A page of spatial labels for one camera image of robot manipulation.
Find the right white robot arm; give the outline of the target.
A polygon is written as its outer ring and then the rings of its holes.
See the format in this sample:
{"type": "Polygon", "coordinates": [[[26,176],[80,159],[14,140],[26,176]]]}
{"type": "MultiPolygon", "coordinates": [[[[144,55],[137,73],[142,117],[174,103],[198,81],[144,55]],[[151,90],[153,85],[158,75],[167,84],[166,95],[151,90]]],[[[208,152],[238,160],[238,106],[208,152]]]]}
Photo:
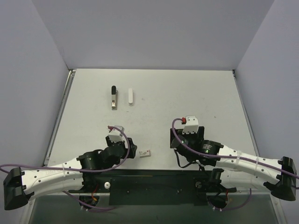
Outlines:
{"type": "Polygon", "coordinates": [[[202,178],[196,187],[203,192],[236,192],[237,188],[267,190],[285,201],[296,200],[297,171],[293,159],[267,159],[219,142],[204,139],[204,127],[195,132],[170,129],[170,147],[189,164],[197,163],[202,178]]]}

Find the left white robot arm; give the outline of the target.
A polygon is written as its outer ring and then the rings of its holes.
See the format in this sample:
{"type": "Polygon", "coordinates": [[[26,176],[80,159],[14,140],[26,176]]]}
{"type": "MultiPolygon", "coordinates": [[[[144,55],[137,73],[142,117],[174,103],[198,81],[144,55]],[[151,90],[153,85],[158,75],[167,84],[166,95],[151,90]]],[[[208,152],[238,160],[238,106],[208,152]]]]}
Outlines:
{"type": "Polygon", "coordinates": [[[86,152],[70,161],[52,167],[22,170],[11,169],[4,182],[4,209],[15,210],[36,197],[63,190],[83,189],[91,192],[96,187],[95,177],[133,159],[137,145],[131,138],[113,142],[106,137],[107,147],[86,152]]]}

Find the printed staple box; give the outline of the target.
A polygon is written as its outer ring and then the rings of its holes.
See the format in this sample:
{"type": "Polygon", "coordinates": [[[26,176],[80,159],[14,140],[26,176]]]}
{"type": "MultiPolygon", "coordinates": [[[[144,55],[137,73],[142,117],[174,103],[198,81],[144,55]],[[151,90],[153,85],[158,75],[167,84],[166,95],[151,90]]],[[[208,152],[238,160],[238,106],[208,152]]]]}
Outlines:
{"type": "Polygon", "coordinates": [[[139,151],[139,157],[140,158],[151,157],[151,151],[150,150],[139,151]]]}

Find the white staple box sleeve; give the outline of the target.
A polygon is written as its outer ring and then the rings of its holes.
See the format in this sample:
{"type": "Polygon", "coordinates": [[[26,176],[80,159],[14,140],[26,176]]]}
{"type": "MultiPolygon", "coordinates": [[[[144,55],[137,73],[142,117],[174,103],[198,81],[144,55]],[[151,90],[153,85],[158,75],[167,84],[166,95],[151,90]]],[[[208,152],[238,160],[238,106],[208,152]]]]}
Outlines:
{"type": "Polygon", "coordinates": [[[134,91],[132,88],[128,89],[128,104],[130,106],[134,105],[134,91]]]}

